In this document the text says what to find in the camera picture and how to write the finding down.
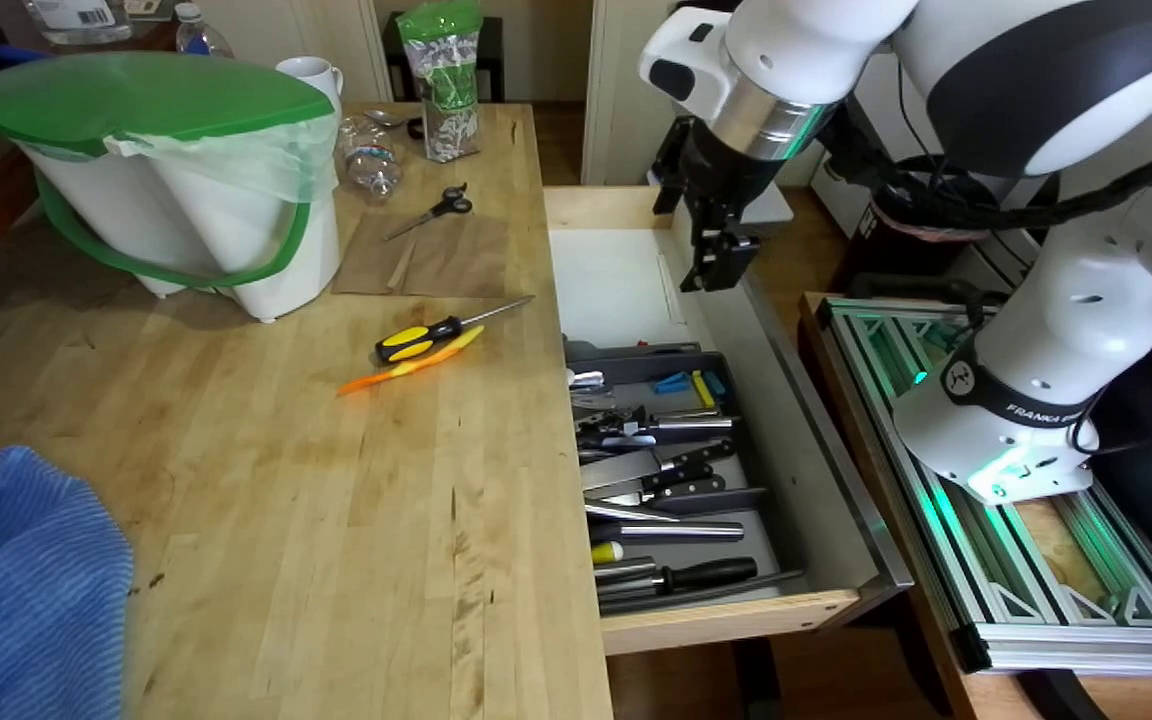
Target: tool drawer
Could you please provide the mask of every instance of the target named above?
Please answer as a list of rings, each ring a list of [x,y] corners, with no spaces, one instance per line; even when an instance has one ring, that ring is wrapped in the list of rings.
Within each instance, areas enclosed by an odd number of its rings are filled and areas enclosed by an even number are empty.
[[[608,442],[599,437],[605,422],[677,432],[677,419],[738,419],[738,457],[712,459],[716,489],[738,495],[738,508],[696,517],[684,499],[684,513],[667,517],[702,530],[738,524],[744,537],[667,544],[623,537],[620,546],[623,556],[659,564],[659,575],[693,566],[702,575],[708,566],[733,571],[733,560],[751,560],[751,578],[738,571],[721,586],[682,584],[677,591],[659,586],[659,578],[649,578],[649,586],[616,584],[616,591],[599,594],[608,654],[850,625],[904,591],[914,584],[904,556],[861,482],[790,330],[761,307],[761,294],[747,285],[682,294],[667,259],[677,240],[651,216],[651,188],[547,188],[544,198],[560,323],[577,379],[573,414],[585,432],[588,508],[599,517],[591,521],[591,537],[616,537],[623,524],[641,529],[620,508],[682,508],[682,499],[659,505],[659,489],[649,489],[657,495],[641,495],[644,489],[629,489],[623,473],[620,495],[599,493],[616,473],[599,477],[591,468],[616,468],[623,464],[616,457],[641,450],[599,450]],[[682,442],[659,441],[651,477],[659,459],[696,450],[721,437],[721,426],[708,426],[682,437]]]

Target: bottle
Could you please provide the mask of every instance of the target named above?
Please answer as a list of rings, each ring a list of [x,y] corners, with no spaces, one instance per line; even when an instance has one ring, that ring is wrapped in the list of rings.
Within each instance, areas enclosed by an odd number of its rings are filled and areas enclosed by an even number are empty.
[[[205,21],[200,5],[175,5],[175,50],[182,57],[231,57],[224,37]]]

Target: metal frame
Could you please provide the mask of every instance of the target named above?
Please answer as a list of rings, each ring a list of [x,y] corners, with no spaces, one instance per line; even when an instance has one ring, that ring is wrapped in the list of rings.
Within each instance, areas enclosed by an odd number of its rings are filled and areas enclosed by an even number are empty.
[[[1059,578],[1012,508],[985,508],[930,477],[892,426],[892,401],[947,356],[935,337],[970,326],[947,303],[827,299],[834,340],[900,480],[957,625],[990,668],[1152,675],[1152,546],[1104,489],[1050,499],[1099,591]]]

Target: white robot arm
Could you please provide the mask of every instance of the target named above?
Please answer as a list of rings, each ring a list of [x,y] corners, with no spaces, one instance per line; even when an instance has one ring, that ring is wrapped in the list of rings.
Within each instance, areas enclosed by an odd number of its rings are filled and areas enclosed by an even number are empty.
[[[1152,114],[1152,5],[1140,0],[744,0],[733,16],[677,13],[644,46],[641,74],[696,114],[677,141],[677,193],[693,220],[712,202],[741,212],[815,135],[883,37],[930,95],[943,169],[1046,176]],[[932,208],[922,216],[930,226],[1059,223],[1005,313],[932,383],[900,395],[904,442],[985,505],[1088,489],[1088,402],[1152,348],[1152,235],[1078,216],[1152,188],[1152,162],[1046,212],[961,208],[915,176],[876,176],[889,195]],[[704,275],[704,235],[693,245],[693,275]]]

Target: scissors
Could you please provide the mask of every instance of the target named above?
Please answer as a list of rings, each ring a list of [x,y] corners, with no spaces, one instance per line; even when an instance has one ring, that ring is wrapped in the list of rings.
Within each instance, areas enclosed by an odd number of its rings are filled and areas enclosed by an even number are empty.
[[[470,216],[470,212],[474,212],[474,198],[470,198],[463,193],[470,193],[470,184],[446,188],[446,195],[439,195],[427,212],[411,216],[408,223],[402,223],[402,226],[389,230],[383,240],[402,240],[402,235],[408,235],[408,230],[418,230],[418,226],[424,226],[427,220],[439,220],[439,216],[450,216],[450,212]]]

